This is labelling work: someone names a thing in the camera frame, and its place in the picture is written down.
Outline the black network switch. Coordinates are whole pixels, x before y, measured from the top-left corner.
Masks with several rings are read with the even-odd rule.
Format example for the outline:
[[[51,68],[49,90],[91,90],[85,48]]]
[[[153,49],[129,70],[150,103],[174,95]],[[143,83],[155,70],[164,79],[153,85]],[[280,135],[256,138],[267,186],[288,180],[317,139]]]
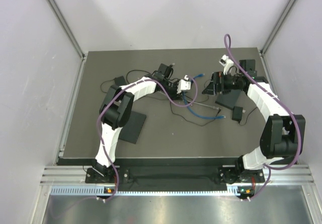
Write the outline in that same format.
[[[146,115],[131,111],[130,118],[126,125],[122,128],[119,139],[136,144],[146,120]]]
[[[233,110],[240,94],[241,90],[231,90],[227,94],[219,94],[215,103],[229,110]]]

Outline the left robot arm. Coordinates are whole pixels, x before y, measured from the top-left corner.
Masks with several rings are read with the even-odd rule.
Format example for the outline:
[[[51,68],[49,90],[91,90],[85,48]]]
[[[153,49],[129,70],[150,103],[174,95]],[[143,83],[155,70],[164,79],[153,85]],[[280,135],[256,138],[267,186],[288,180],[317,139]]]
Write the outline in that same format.
[[[97,130],[100,146],[93,168],[103,182],[119,181],[115,162],[115,151],[121,130],[130,120],[133,103],[155,92],[163,92],[173,101],[182,92],[191,89],[191,79],[171,80],[172,65],[161,64],[159,70],[144,75],[139,80],[123,86],[112,85],[107,91],[99,109]]]

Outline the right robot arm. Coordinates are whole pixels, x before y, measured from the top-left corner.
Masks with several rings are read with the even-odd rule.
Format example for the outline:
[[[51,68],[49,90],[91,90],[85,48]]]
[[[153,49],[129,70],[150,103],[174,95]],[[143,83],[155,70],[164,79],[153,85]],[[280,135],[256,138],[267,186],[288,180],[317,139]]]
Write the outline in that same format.
[[[288,110],[273,93],[268,81],[257,76],[256,71],[246,71],[240,67],[239,72],[231,74],[230,70],[235,65],[227,55],[219,63],[223,70],[212,74],[210,83],[202,93],[223,95],[234,90],[243,91],[265,120],[259,146],[236,160],[233,171],[235,179],[250,181],[262,174],[263,166],[285,158],[292,158],[296,162],[302,152],[305,118]]]

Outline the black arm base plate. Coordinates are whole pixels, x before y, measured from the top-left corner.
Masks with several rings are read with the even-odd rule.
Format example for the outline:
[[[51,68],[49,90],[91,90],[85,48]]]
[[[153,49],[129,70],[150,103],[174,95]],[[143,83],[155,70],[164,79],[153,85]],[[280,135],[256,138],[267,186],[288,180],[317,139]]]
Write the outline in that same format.
[[[238,158],[117,158],[119,183],[148,180],[206,179],[215,184],[264,183],[262,169],[245,170]]]

